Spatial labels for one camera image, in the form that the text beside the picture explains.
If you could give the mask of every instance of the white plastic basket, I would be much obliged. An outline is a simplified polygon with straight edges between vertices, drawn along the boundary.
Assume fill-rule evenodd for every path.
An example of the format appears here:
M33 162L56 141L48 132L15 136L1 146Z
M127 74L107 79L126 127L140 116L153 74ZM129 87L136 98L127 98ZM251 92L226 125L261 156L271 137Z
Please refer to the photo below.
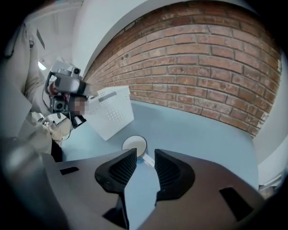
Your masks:
M129 86L108 87L89 99L89 111L83 117L104 139L108 140L134 120Z

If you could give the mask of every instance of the person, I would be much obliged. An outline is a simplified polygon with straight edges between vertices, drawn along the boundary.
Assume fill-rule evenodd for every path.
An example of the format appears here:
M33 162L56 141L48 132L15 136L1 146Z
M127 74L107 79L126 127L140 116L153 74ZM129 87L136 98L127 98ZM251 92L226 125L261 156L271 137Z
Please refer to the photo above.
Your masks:
M31 103L18 138L27 141L38 152L51 154L56 162L63 160L60 146L52 140L48 128L37 122L32 112L49 115L43 102L45 78L38 67L36 40L23 23L8 42L0 66L1 77L10 82L16 90ZM54 84L49 87L50 93L57 93Z

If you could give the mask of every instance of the white ceiling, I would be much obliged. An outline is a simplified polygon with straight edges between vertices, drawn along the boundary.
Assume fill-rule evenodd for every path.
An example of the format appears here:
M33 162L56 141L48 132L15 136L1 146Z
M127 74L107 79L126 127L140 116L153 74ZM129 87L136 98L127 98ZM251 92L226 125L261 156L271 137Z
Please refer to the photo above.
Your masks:
M56 2L26 19L28 30L34 35L38 49L38 59L47 68L42 71L46 77L57 57L71 62L71 45L76 15L83 0ZM39 31L45 49L36 36Z

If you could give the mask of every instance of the brick wall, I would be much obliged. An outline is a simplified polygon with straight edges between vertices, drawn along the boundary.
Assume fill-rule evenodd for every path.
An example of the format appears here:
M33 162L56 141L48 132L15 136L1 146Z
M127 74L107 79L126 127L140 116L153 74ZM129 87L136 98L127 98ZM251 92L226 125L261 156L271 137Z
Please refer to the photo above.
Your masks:
M252 13L186 2L132 22L102 50L85 80L95 91L129 85L131 99L219 120L255 136L279 87L281 56Z

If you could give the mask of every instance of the table surface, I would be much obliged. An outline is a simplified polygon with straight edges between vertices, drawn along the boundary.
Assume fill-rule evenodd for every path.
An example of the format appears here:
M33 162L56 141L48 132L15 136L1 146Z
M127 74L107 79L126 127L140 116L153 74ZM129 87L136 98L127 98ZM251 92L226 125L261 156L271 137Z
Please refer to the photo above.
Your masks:
M63 141L66 161L96 157L121 150L132 135L143 136L148 154L165 149L219 163L252 187L258 187L254 146L248 133L203 116L168 107L132 101L134 121L104 141L85 122ZM156 171L146 164L137 169L125 188L130 229L136 229L152 212L160 190Z

